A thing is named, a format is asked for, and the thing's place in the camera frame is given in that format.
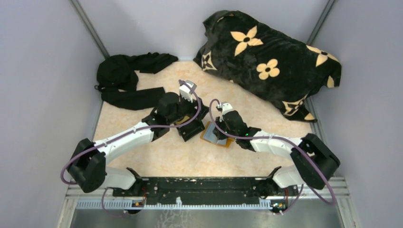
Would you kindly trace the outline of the yellow leather card holder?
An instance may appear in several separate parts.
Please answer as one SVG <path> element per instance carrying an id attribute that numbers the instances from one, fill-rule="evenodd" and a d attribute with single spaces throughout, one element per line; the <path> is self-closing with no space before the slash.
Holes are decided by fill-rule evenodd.
<path id="1" fill-rule="evenodd" d="M 234 139 L 232 138 L 226 138 L 223 140 L 219 140 L 216 135 L 213 133 L 215 126 L 212 122 L 207 122 L 205 126 L 205 130 L 202 131 L 200 135 L 200 139 L 204 140 L 208 143 L 212 143 L 214 145 L 220 146 L 220 147 L 225 147 L 228 148 L 234 142 Z"/>

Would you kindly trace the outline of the black plastic card bin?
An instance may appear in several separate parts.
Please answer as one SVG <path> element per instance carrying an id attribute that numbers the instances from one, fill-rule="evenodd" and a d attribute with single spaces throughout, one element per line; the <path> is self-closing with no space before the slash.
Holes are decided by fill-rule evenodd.
<path id="1" fill-rule="evenodd" d="M 190 113 L 185 114 L 185 116 L 189 116 L 192 118 L 197 112 L 197 107 L 194 107 L 193 110 L 191 110 Z M 196 136 L 197 134 L 201 133 L 203 130 L 205 130 L 205 126 L 202 122 L 203 118 L 208 112 L 208 108 L 202 106 L 201 111 L 197 115 L 197 117 L 191 121 L 189 124 L 177 128 L 177 131 L 179 135 L 183 138 L 185 142 L 190 140 L 192 137 Z"/>

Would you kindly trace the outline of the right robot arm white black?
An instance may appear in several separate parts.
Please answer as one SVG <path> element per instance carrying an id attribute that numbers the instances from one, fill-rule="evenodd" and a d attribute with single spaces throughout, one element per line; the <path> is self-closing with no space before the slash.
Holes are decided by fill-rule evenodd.
<path id="1" fill-rule="evenodd" d="M 321 190 L 340 166 L 337 156 L 315 134 L 283 137 L 247 126 L 236 110 L 219 108 L 219 112 L 220 116 L 214 122 L 214 134 L 218 138 L 230 137 L 245 150 L 271 153 L 293 161 L 293 165 L 271 173 L 268 191 L 274 196 L 281 195 L 286 187 L 298 184 Z"/>

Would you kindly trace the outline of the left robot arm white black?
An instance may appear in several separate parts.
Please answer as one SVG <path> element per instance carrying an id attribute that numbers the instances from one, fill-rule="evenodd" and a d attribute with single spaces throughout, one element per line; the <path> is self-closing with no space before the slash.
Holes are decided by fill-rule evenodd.
<path id="1" fill-rule="evenodd" d="M 84 193 L 113 188 L 138 196 L 143 189 L 141 176 L 131 168 L 117 169 L 108 164 L 138 146 L 156 141 L 172 128 L 177 129 L 184 141 L 189 140 L 204 130 L 202 120 L 208 111 L 200 98 L 186 99 L 168 92 L 135 126 L 103 140 L 81 140 L 64 171 Z"/>

